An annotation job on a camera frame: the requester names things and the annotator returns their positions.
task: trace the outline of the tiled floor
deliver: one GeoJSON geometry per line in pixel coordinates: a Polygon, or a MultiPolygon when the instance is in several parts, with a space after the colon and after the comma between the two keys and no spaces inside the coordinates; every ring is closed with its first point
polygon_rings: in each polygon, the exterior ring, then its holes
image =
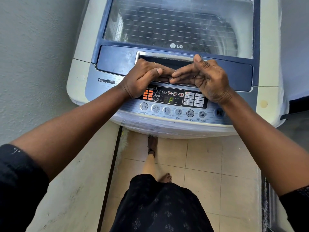
{"type": "MultiPolygon", "coordinates": [[[[147,157],[146,135],[130,131],[127,143],[112,177],[102,232],[110,230],[147,157]]],[[[174,183],[197,195],[215,232],[261,231],[259,170],[239,136],[159,139],[155,161],[158,176],[169,172],[174,183]]]]}

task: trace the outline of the black sleeve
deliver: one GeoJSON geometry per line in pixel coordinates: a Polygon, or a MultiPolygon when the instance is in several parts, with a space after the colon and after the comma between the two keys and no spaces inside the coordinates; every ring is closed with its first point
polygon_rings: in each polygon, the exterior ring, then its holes
{"type": "Polygon", "coordinates": [[[25,231],[48,184],[46,173],[25,152],[0,146],[0,231],[25,231]]]}
{"type": "Polygon", "coordinates": [[[279,199],[294,231],[308,231],[309,186],[282,195],[279,199]]]}

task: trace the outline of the foot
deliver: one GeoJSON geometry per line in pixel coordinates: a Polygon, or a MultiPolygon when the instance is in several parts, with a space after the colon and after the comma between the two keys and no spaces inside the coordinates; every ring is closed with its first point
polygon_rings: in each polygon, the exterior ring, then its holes
{"type": "Polygon", "coordinates": [[[163,177],[161,177],[159,182],[162,182],[162,183],[172,182],[172,176],[169,173],[167,173],[163,177]]]}
{"type": "Polygon", "coordinates": [[[148,154],[152,154],[155,157],[155,154],[158,149],[158,137],[148,136],[148,154]]]}

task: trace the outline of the top-load washing machine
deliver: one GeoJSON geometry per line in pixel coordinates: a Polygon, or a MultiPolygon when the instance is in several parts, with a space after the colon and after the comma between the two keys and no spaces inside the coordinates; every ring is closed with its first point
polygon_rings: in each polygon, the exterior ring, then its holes
{"type": "MultiPolygon", "coordinates": [[[[90,0],[67,83],[82,105],[117,85],[139,58],[178,69],[215,59],[230,86],[266,121],[286,112],[280,73],[279,0],[90,0]]],[[[169,138],[236,134],[195,85],[152,82],[111,118],[169,138]]]]}

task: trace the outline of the lg logo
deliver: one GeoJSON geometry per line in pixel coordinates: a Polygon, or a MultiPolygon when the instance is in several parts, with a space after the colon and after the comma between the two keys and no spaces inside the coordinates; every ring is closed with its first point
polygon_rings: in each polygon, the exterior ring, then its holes
{"type": "MultiPolygon", "coordinates": [[[[175,45],[174,43],[172,43],[172,44],[170,45],[170,47],[173,49],[173,48],[176,47],[176,45],[175,45]]],[[[182,49],[182,45],[177,45],[177,48],[182,49]]]]}

